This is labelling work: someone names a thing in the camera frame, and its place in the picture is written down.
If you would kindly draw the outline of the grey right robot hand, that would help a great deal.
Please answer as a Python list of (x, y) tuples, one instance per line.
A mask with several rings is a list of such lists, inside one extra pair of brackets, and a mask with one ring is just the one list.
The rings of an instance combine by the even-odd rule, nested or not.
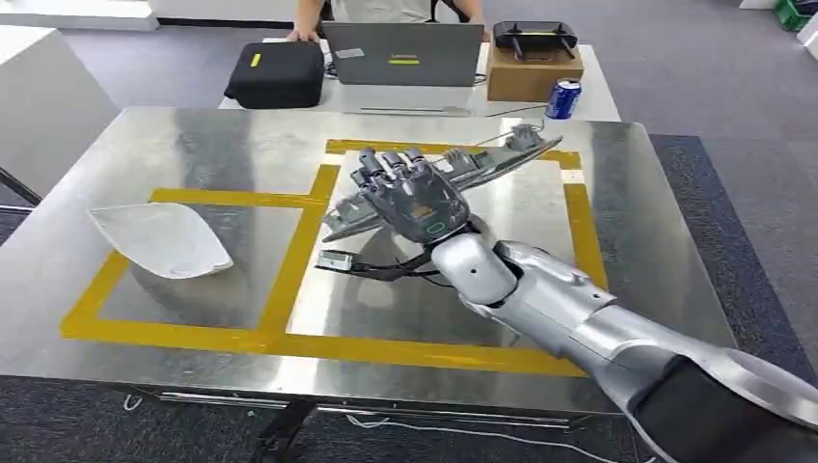
[(359, 193), (404, 238), (426, 245), (467, 225), (467, 202), (418, 150), (364, 148), (359, 161), (361, 167), (351, 174)]

